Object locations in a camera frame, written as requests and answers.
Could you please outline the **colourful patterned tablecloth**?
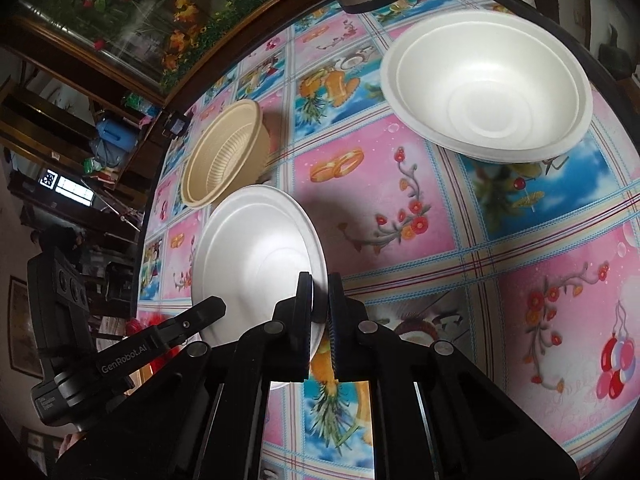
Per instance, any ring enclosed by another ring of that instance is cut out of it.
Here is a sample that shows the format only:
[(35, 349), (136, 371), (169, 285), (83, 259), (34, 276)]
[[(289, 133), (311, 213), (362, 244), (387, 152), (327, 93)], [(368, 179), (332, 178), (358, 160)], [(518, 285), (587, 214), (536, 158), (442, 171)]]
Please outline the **colourful patterned tablecloth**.
[(267, 181), (291, 194), (326, 263), (371, 318), (402, 338), (451, 341), (588, 474), (639, 399), (639, 155), (615, 96), (563, 156), (497, 166), (422, 140), (390, 111), (380, 65), (421, 18), (494, 0), (400, 0), (368, 14), (328, 3), (224, 64), (189, 100), (152, 199), (137, 317), (191, 304), (208, 214), (180, 179), (203, 131), (255, 100), (270, 136)]

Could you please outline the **beige ribbed bowl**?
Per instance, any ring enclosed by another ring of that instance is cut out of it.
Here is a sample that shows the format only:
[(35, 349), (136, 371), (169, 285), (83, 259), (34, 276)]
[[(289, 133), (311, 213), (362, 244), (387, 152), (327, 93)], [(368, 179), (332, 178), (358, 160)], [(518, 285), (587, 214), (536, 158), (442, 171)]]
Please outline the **beige ribbed bowl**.
[(198, 209), (255, 183), (266, 168), (269, 132), (253, 100), (227, 107), (196, 142), (181, 179), (181, 199)]

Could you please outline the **floral landscape painting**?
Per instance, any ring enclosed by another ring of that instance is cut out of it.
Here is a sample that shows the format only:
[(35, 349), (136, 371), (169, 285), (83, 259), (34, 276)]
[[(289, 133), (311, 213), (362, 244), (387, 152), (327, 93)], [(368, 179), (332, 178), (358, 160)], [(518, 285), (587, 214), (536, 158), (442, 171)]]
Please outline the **floral landscape painting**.
[(163, 103), (217, 41), (271, 0), (17, 0), (1, 42), (102, 101)]

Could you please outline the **white foam plate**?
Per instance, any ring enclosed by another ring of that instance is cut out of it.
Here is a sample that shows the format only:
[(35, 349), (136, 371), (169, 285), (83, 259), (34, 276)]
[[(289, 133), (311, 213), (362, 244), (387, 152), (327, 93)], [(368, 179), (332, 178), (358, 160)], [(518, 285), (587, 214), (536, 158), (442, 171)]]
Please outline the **white foam plate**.
[(201, 330), (201, 338), (216, 347), (269, 321), (279, 301), (295, 296), (302, 272), (314, 280), (309, 348), (316, 353), (328, 270), (314, 225), (278, 188), (255, 184), (232, 193), (209, 216), (192, 263), (192, 302), (215, 296), (226, 305), (224, 317)]

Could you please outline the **red glass plate with sticker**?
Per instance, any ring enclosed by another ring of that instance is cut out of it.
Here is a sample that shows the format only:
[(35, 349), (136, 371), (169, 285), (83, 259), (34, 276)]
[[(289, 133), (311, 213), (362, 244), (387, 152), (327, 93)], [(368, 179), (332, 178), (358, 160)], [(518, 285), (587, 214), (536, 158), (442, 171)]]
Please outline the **red glass plate with sticker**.
[(140, 370), (141, 377), (148, 379), (152, 375), (158, 373), (164, 366), (166, 366), (170, 360), (172, 360), (180, 351), (179, 347), (169, 348), (163, 353), (160, 350), (163, 349), (162, 342), (158, 339), (156, 333), (157, 326), (160, 323), (169, 320), (168, 315), (164, 315), (160, 312), (142, 312), (142, 320), (132, 318), (126, 322), (125, 333), (127, 337), (140, 335), (140, 344), (144, 344), (146, 353), (152, 360), (148, 365), (145, 365)]

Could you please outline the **small black jar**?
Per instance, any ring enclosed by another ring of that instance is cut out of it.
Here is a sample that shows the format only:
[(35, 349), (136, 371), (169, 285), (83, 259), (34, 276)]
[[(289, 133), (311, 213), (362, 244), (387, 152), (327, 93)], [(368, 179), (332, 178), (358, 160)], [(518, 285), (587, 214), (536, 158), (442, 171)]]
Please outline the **small black jar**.
[(181, 138), (186, 134), (192, 122), (193, 113), (179, 113), (178, 110), (171, 112), (166, 118), (163, 125), (163, 136), (168, 139)]

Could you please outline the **blue plastic jug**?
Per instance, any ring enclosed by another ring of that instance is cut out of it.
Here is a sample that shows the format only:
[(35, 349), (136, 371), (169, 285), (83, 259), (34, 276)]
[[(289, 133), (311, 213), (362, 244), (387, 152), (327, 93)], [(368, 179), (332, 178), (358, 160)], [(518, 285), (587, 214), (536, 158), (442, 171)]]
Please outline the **blue plastic jug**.
[(102, 119), (98, 122), (96, 131), (102, 140), (126, 153), (131, 153), (137, 144), (138, 137), (132, 130), (111, 119)]

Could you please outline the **white foam bowl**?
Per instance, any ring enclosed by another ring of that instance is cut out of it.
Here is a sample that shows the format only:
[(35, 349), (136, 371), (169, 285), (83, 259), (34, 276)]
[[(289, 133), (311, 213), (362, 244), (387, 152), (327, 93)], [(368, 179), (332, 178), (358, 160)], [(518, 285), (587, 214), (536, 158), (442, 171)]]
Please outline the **white foam bowl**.
[(417, 22), (381, 63), (394, 114), (442, 148), (484, 162), (541, 162), (586, 135), (591, 84), (578, 58), (509, 13), (461, 10)]

